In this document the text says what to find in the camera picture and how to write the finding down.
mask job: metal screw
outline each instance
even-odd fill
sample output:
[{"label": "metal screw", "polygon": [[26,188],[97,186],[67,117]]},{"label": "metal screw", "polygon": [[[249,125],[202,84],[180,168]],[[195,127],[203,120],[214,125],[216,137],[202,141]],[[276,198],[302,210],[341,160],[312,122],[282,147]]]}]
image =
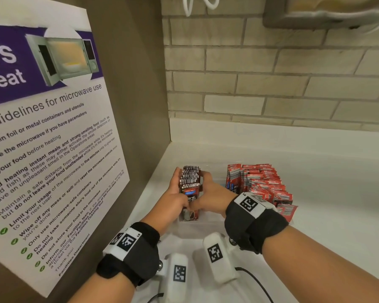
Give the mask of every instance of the metal screw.
[{"label": "metal screw", "polygon": [[232,238],[229,238],[229,242],[232,246],[237,246],[237,243]]},{"label": "metal screw", "polygon": [[159,260],[159,268],[157,269],[157,272],[162,271],[162,269],[163,269],[163,262]]}]

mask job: right hand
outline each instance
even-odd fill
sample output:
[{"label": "right hand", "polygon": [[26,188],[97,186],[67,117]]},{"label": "right hand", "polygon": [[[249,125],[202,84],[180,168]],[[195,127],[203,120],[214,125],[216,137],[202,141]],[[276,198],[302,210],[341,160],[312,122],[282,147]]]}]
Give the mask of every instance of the right hand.
[{"label": "right hand", "polygon": [[201,176],[204,178],[204,182],[202,183],[204,194],[200,198],[190,202],[188,210],[202,209],[207,212],[221,214],[226,218],[226,208],[237,194],[215,183],[209,172],[201,171]]}]

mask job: black wrist strap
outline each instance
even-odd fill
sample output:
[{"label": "black wrist strap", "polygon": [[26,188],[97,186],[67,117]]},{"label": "black wrist strap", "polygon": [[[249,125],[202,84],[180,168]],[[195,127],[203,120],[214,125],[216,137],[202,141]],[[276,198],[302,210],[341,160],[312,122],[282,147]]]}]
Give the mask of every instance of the black wrist strap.
[{"label": "black wrist strap", "polygon": [[151,279],[157,272],[157,243],[160,234],[143,222],[136,222],[131,228],[137,231],[137,235],[118,233],[104,250],[106,255],[98,264],[96,272],[107,279],[121,272],[136,287]]},{"label": "black wrist strap", "polygon": [[[286,219],[273,209],[273,205],[263,201],[258,196],[248,197],[243,193],[244,199],[236,202],[236,197],[226,209],[225,229],[242,250],[262,253],[262,247],[267,237],[280,233],[288,226]],[[261,210],[257,218],[251,213],[256,212],[257,206]]]}]

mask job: poster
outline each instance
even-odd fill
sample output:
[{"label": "poster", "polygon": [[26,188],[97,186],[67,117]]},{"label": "poster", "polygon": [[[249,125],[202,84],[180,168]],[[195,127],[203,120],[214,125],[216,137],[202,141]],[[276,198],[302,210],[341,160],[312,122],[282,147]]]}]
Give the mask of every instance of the poster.
[{"label": "poster", "polygon": [[128,182],[86,10],[0,0],[0,262],[48,296]]}]

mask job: paper towel dispenser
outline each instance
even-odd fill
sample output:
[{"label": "paper towel dispenser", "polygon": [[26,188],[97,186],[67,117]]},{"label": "paper towel dispenser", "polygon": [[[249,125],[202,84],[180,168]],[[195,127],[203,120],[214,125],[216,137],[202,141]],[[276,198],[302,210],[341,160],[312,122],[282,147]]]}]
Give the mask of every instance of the paper towel dispenser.
[{"label": "paper towel dispenser", "polygon": [[281,29],[333,29],[379,23],[379,0],[267,0],[263,24]]}]

